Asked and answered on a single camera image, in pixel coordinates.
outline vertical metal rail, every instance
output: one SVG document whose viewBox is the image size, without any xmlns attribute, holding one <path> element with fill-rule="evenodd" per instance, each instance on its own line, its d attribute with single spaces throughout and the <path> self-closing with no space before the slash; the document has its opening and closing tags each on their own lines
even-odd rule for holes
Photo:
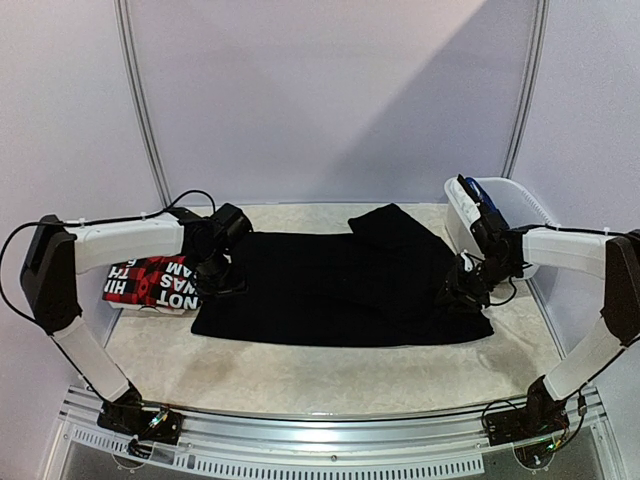
<svg viewBox="0 0 640 480">
<path fill-rule="evenodd" d="M 166 207 L 171 203 L 171 193 L 169 191 L 169 183 L 167 182 L 167 177 L 160 160 L 160 155 L 158 154 L 158 147 L 156 146 L 156 141 L 153 136 L 153 129 L 151 128 L 151 119 L 149 118 L 147 102 L 144 96 L 144 90 L 142 88 L 142 81 L 140 79 L 140 72 L 138 69 L 138 60 L 136 57 L 133 30 L 131 27 L 131 14 L 127 0 L 115 0 L 115 8 L 118 29 L 120 31 L 120 43 L 122 45 L 122 53 L 127 76 L 129 77 L 129 87 L 131 88 L 133 106 L 138 117 L 140 133 L 142 134 L 142 140 L 147 152 L 147 159 L 149 160 L 151 174 L 153 175 L 160 200 Z"/>
<path fill-rule="evenodd" d="M 524 71 L 522 89 L 520 91 L 520 100 L 518 102 L 518 115 L 511 132 L 511 140 L 509 141 L 509 150 L 505 160 L 502 176 L 511 178 L 516 165 L 516 158 L 524 136 L 524 130 L 531 109 L 531 101 L 533 99 L 533 90 L 540 67 L 540 58 L 542 56 L 542 44 L 544 41 L 544 31 L 547 25 L 547 14 L 549 12 L 549 0 L 538 0 L 536 6 L 536 16 L 531 30 L 531 39 L 529 43 L 529 55 Z"/>
</svg>

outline robotic arm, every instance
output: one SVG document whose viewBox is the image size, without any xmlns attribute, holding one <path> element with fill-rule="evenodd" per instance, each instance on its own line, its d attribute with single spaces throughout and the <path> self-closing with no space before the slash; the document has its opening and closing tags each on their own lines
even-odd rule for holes
<svg viewBox="0 0 640 480">
<path fill-rule="evenodd" d="M 568 268 L 605 281 L 604 306 L 591 332 L 527 392 L 524 409 L 486 417 L 493 444 L 548 432 L 565 418 L 567 399 L 621 355 L 640 335 L 640 230 L 628 234 L 525 226 L 510 229 L 499 210 L 472 179 L 458 177 L 457 193 L 485 259 L 473 264 L 458 255 L 438 301 L 449 308 L 480 310 L 503 280 L 522 277 L 528 265 Z"/>
<path fill-rule="evenodd" d="M 225 204 L 205 218 L 171 208 L 131 221 L 69 227 L 48 215 L 39 224 L 20 275 L 33 321 L 103 399 L 98 425 L 140 435 L 141 440 L 176 444 L 182 416 L 149 408 L 96 341 L 81 316 L 76 275 L 131 258 L 184 255 L 202 298 L 240 293 L 246 288 L 243 272 L 232 268 L 225 255 L 252 229 L 250 221 L 239 208 Z"/>
</svg>

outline folded black cloth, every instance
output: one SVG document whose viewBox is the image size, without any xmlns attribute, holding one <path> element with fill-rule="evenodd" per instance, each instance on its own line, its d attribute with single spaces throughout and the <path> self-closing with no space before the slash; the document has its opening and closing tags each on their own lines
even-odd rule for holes
<svg viewBox="0 0 640 480">
<path fill-rule="evenodd" d="M 205 301 L 191 328 L 287 345 L 441 345 L 493 333 L 482 314 L 434 299 L 454 263 L 442 239 L 397 205 L 349 220 L 353 233 L 247 234 L 232 252 L 248 291 Z"/>
</svg>

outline marble-patterned surface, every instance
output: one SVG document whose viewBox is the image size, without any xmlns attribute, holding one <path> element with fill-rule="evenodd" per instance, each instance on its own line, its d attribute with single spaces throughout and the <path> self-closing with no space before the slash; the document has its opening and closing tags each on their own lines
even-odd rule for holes
<svg viewBox="0 0 640 480">
<path fill-rule="evenodd" d="M 449 242 L 445 206 L 401 205 Z M 243 207 L 256 230 L 348 232 L 375 205 Z M 385 415 L 524 394 L 560 360 L 527 285 L 486 310 L 495 334 L 463 345 L 382 349 L 295 347 L 200 337 L 193 314 L 124 312 L 107 351 L 147 400 L 257 414 Z M 494 301 L 506 299 L 508 285 Z"/>
</svg>

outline white wall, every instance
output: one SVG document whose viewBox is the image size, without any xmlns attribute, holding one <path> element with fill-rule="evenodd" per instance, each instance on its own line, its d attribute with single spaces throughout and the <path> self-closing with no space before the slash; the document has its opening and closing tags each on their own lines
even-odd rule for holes
<svg viewBox="0 0 640 480">
<path fill-rule="evenodd" d="M 132 108 L 113 2 L 0 2 L 0 239 L 46 213 L 95 218 L 159 206 Z M 26 308 L 9 250 L 3 280 Z M 103 272 L 81 279 L 104 333 Z M 38 478 L 74 372 L 38 327 L 0 305 L 0 478 Z"/>
<path fill-rule="evenodd" d="M 640 228 L 640 3 L 551 2 L 531 115 L 514 179 L 566 226 Z M 571 349 L 602 308 L 603 283 L 540 271 Z M 640 478 L 640 348 L 597 381 L 629 478 Z"/>
<path fill-rule="evenodd" d="M 535 0 L 137 0 L 172 192 L 444 201 L 502 171 Z"/>
</svg>

